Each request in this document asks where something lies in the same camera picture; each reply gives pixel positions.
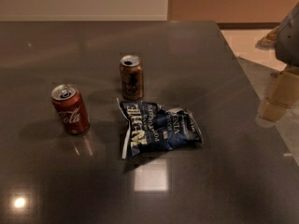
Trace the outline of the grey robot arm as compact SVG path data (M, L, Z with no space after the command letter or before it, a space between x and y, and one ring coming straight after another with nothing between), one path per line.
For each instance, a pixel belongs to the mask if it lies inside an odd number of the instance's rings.
M270 75L264 90L256 118L262 127L273 126L299 100L299 4L278 27L275 54L286 67Z

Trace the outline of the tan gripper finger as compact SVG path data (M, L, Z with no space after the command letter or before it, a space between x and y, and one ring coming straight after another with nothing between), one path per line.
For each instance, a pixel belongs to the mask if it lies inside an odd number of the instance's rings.
M269 122L279 121L299 100L299 67L286 66L270 75L258 117Z

